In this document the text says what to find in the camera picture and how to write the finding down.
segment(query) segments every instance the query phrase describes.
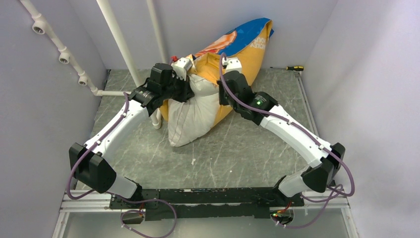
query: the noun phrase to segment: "white wall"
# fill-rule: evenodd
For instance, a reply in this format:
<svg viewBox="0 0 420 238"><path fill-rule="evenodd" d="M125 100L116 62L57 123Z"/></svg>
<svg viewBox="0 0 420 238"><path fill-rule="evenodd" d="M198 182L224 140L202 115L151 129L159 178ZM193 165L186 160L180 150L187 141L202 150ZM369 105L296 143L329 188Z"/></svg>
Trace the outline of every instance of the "white wall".
<svg viewBox="0 0 420 238"><path fill-rule="evenodd" d="M33 4L100 86L106 69L69 2ZM0 1L0 19L0 237L47 238L70 171L68 148L89 137L100 99L32 31L20 1Z"/></svg>
<svg viewBox="0 0 420 238"><path fill-rule="evenodd" d="M363 238L420 236L419 12L415 0L340 0L303 75L321 136L347 148Z"/></svg>
<svg viewBox="0 0 420 238"><path fill-rule="evenodd" d="M107 68L127 68L96 1L70 0ZM160 61L144 0L109 0L138 68ZM194 54L249 20L273 20L263 67L303 64L337 0L155 1L168 55Z"/></svg>

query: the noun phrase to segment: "purple cable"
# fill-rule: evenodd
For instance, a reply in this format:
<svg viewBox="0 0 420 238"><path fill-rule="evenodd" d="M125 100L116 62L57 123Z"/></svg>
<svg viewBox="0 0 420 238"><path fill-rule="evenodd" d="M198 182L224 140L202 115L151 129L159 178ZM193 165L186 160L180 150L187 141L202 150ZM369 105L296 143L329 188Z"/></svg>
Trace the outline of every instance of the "purple cable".
<svg viewBox="0 0 420 238"><path fill-rule="evenodd" d="M121 116L118 118L118 120L98 139L98 141L102 141L107 135L109 135L109 133L111 133L111 131L113 131L117 126L118 126L118 124L120 124L121 123L121 121L124 119L124 115L123 114L126 114L127 112L128 112L128 107L129 107L129 101L128 101L128 94L127 93L125 93L124 92L124 97L125 97L125 107L124 107L124 111L123 111L123 113L121 114ZM72 194L71 194L71 192L70 192L70 184L71 184L71 179L72 179L72 177L74 176L74 173L76 172L76 169L77 169L77 167L79 166L79 164L83 161L83 159L85 159L85 157L93 150L93 149L95 149L96 147L98 146L98 143L97 142L95 142L89 149L87 149L83 154L82 154L82 156L80 156L80 158L76 161L76 163L74 164L74 166L73 166L73 168L71 169L71 171L70 171L70 176L69 176L69 178L68 178L68 182L67 182L67 187L66 187L66 193L67 193L67 196L69 197L69 198L71 198L71 199L73 199L73 200L77 200L77 199L80 199L80 198L82 198L82 197L84 197L84 196L86 196L86 195L88 195L89 193L91 193L91 192L93 192L94 190L93 189L91 189L91 190L89 190L89 191L87 191L87 192L85 192L85 193L83 193L82 195L80 195L80 196L77 196L77 197L75 197L75 196L73 196ZM157 237L157 238L165 238L165 237L167 237L167 236L169 236L173 231L174 231L174 229L175 229L175 226L176 226L176 211L175 211L175 209L173 208L173 206L172 205L170 205L167 201L164 201L164 200L160 200L160 199L149 199L149 200L143 200L143 201L129 201L129 200L127 200L126 198L124 198L124 197L121 197L120 195L118 195L118 194L115 194L116 196L118 196L121 200L123 200L123 201L125 201L125 202L129 202L129 203L144 203L144 202L155 202L155 201L158 201L158 202L162 202L162 203L165 203L166 205L168 205L170 208L171 208L171 210L173 211L173 214L174 214L174 217L175 217L175 221L174 221L174 224L173 224L173 226L172 226L172 229L168 232L168 234L166 234L166 235L164 235L164 236L162 236L162 237ZM122 220L122 217L125 215L125 214L127 214L127 213L132 213L133 211L136 211L136 212L138 212L138 213L142 213L141 211L137 211L137 210L129 210L129 211L126 211L126 212L124 212L123 214L121 214L121 217L120 217L120 219L121 219L121 223L122 223L122 225L123 225L123 227L125 227L125 228L127 228L127 229L129 229L130 231L132 231L132 232L134 232L134 233L136 233L136 234L139 234L139 235L141 235L141 236L143 236L143 237L146 237L146 238L154 238L154 237L150 237L150 236L147 236L147 235L145 235L145 234L142 234L142 233L140 233L140 232L138 232L137 230L135 230L135 229L132 229L131 227L129 227L129 226L127 226L126 224L124 224L124 222L123 222L123 220Z"/></svg>
<svg viewBox="0 0 420 238"><path fill-rule="evenodd" d="M150 236L145 235L145 234L139 232L138 230L133 229L133 228L129 227L128 225L124 224L122 218L124 217L125 214L128 214L128 213L139 213L139 214L143 214L143 212L142 211L139 211L139 210L128 210L128 211L124 212L123 214L121 214L120 221L121 221L121 224L122 224L123 227L125 227L125 228L129 229L130 231L132 231L132 232L134 232L134 233L136 233L138 235L141 235L141 236L143 236L145 238L165 238L165 237L168 237L170 234L172 234L172 232L175 230L176 219L177 219L176 211L175 211L175 208L173 208L173 206L170 203L168 203L167 201L164 201L164 200L161 200L161 199L148 199L148 200L143 200L143 201L130 201L130 200L127 200L124 197L121 197L121 196L119 196L117 194L115 194L115 195L117 197L119 197L121 200L123 200L125 202L129 202L129 203L133 203L133 204L144 203L144 202L156 202L156 201L162 202L162 203L168 205L171 208L171 210L173 212L173 215L174 215L174 222L173 222L173 226L172 226L171 230L166 235L161 236L161 237L150 237Z"/></svg>
<svg viewBox="0 0 420 238"><path fill-rule="evenodd" d="M339 185L337 185L335 188L334 188L335 190L337 190L337 191L342 191L343 190L343 185L342 184L339 184ZM330 193L330 195L329 195L329 197L333 197L333 193L335 193L335 191L331 191L331 193ZM325 209L326 209L326 207L327 207L327 205L328 205L328 202L329 202L330 200L327 200L326 202L325 202L325 204L324 204L324 206L321 208L321 210L318 212L318 214L316 215L316 217L314 218L314 219L312 219L312 221L310 221L310 222L308 222L308 223L306 223L306 224L304 224L304 225L301 225L301 226L285 226L285 228L290 228L290 229L301 229L301 228L305 228L305 227L308 227L308 226L310 226L310 225L312 225L314 222L316 222L317 220L318 220L318 218L322 215L322 213L325 211Z"/></svg>
<svg viewBox="0 0 420 238"><path fill-rule="evenodd" d="M124 107L124 111L123 111L123 114L124 113L127 113L127 111L128 111L128 106L129 106L129 102L128 102L128 94L127 93L125 93L124 92L124 96L125 96L125 107ZM124 116L123 116L123 114L121 114L121 116L118 118L118 120L98 139L98 141L102 141L109 133L111 133L111 131L113 131L116 127L117 127L117 125L118 124L120 124L120 122L123 120L123 118L124 118ZM94 190L93 189L91 189L91 190L89 190L89 191L87 191L87 192L85 192L85 193L83 193L82 195L80 195L80 196L77 196L77 197L75 197L75 196L73 196L72 194L71 194L71 192L70 192L70 184L71 184L71 179L72 179L72 177L73 177L73 175L74 175L74 172L76 172L76 169L77 169L77 167L79 166L79 164L83 161L83 159L85 159L85 157L93 150L93 149L95 149L96 147L98 146L98 143L97 142L95 142L88 150L86 150L84 153L83 153L83 155L82 156L80 156L80 158L76 161L76 163L74 164L74 166L73 166L73 168L71 168L71 171L70 171L70 176L69 176L69 178L68 178L68 181L67 181L67 187L66 187L66 193L67 193L67 196L69 197L69 198L71 198L71 199L73 199L73 200L77 200L77 199L80 199L80 198L82 198L82 197L84 197L84 196L86 196L86 195L88 195L89 193L91 193L91 192L93 192Z"/></svg>
<svg viewBox="0 0 420 238"><path fill-rule="evenodd" d="M248 106L248 105L246 105L244 102L242 102L241 100L239 100L233 93L232 93L232 91L230 91L230 89L229 89L229 87L227 86L227 84L226 84L226 81L225 81L225 79L224 79L224 77L223 77L223 71L222 71L222 58L225 58L226 59L226 53L222 53L221 55L220 55L220 60L219 60L219 73L220 73L220 80L221 80L221 82L222 82L222 85L223 85L223 88L224 88L224 90L229 94L229 96L231 96L232 98L233 98L233 100L235 100L239 105L241 105L242 107L244 107L244 108L246 108L246 109L249 109L249 110L251 110L251 111L254 111L254 112L257 112L257 113L261 113L261 114L265 114L265 115L270 115L270 116L273 116L273 117L275 117L275 118L279 118L279 119L281 119L281 120L283 120L283 121L285 121L285 122L289 122L289 119L287 119L287 118L285 118L285 117L282 117L282 116L280 116L280 115L277 115L277 114L275 114L275 113L271 113L271 112L268 112L268 111L264 111L264 110L261 110L261 109L258 109L258 108L253 108L253 107L251 107L251 106ZM299 129L301 132L303 132L305 135L307 135L317 146L320 146L321 145L321 143L319 142L319 141L317 141L307 130L305 130L303 127L301 127L300 125L298 125L297 123L295 123L295 122L292 122L292 123L290 123L291 125L293 125L294 127L296 127L297 129ZM355 192L355 185L354 185L354 179L353 179L353 175L352 175L352 173L350 172L350 169L349 169L349 167L347 167L347 165L338 157L338 156L336 156L334 153L332 153L331 151L329 151L328 149L326 149L326 148L323 148L323 150L325 151L325 152L327 152L329 155L331 155L336 161L338 161L338 163L341 165L341 166L343 166L343 168L344 168L344 170L347 172L347 175L349 176L349 179L350 179L350 187L351 187L351 191L350 191L350 193L343 193L343 192L340 192L340 191L337 191L336 189L334 189L334 188L330 188L331 190L333 190L334 192L338 192L339 194L341 194L341 195L343 195L343 196L348 196L348 197L350 197L350 196L352 196L353 194L354 194L354 192Z"/></svg>
<svg viewBox="0 0 420 238"><path fill-rule="evenodd" d="M222 58L224 58L225 60L226 60L226 53L222 53L221 55L220 55L220 60L219 60L219 73L220 73L220 80L221 80L221 82L222 82L222 85L223 85L223 88L224 88L224 90L229 94L229 96L230 97L232 97L233 98L233 100L235 100L239 105L241 105L242 107L244 107L244 108L247 108L247 109L249 109L249 110L251 110L251 111L254 111L254 112L257 112L257 113L261 113L261 114L264 114L264 115L270 115L270 116L273 116L273 117L275 117L275 118L279 118L279 119L281 119L281 120L283 120L283 121L285 121L285 122L289 122L290 120L288 119L288 118L285 118L285 117L283 117L283 116L280 116L280 115L278 115L278 114L275 114L275 113L272 113L272 112L268 112L268 111L265 111L265 110L261 110L261 109L258 109L258 108L253 108L253 107L251 107L251 106L248 106L247 104L245 104L244 102L242 102L241 100L239 100L233 93L232 93L232 91L230 91L230 89L229 89L229 87L227 86L227 84L226 84L226 81L225 81L225 79L224 79L224 77L223 77L223 71L222 71ZM305 135L307 135L317 146L320 146L321 145L321 143L319 142L319 141L317 141L306 129L304 129L303 127L301 127L300 125L298 125L297 123L295 123L294 121L293 122L291 122L290 123L291 125L293 125L294 127L296 127L297 129L299 129L301 132L303 132ZM336 188L337 187L339 187L339 186L341 186L341 187L343 187L343 185L342 184L339 184L339 185L337 185L335 188L332 188L332 187L328 187L328 188L330 188L331 190L332 190L332 192L331 192L331 194L329 195L329 197L327 198L327 199L324 199L324 200L320 200L320 201L318 201L318 202L326 202L325 203L325 205L324 205L324 207L323 207L323 209L321 209L321 211L319 212L319 214L315 217L315 219L313 220L313 221L311 221L311 222L309 222L309 225L311 225L312 223L314 223L317 219L318 219L318 217L323 213L323 211L325 210L325 207L326 207L326 205L328 204L328 201L330 201L331 199L333 199L333 198L335 198L335 197L337 197L339 194L340 195L343 195L343 196L348 196L348 197L350 197L350 196L352 196L353 194L354 194L354 192L355 192L355 184L354 184L354 179L353 179L353 175L352 175L352 173L350 172L350 169L349 169L349 167L347 167L347 165L338 157L338 156L336 156L334 153L332 153L331 151L329 151L328 149L326 149L326 148L323 148L323 150L325 151L325 152L327 152L329 155L331 155L341 166L343 166L343 168L344 168L344 170L347 172L347 175L349 176L349 179L350 179L350 187L351 187L351 191L349 192L349 193L343 193L342 192L342 190L343 190L343 188L342 189L340 189L340 190L337 190ZM309 198L307 198L307 197L305 197L305 196L303 196L302 195L302 197L304 198L304 199L306 199L306 200L308 200L308 201L311 201L311 202L317 202L317 201L314 201L314 200L311 200L311 199L309 199Z"/></svg>

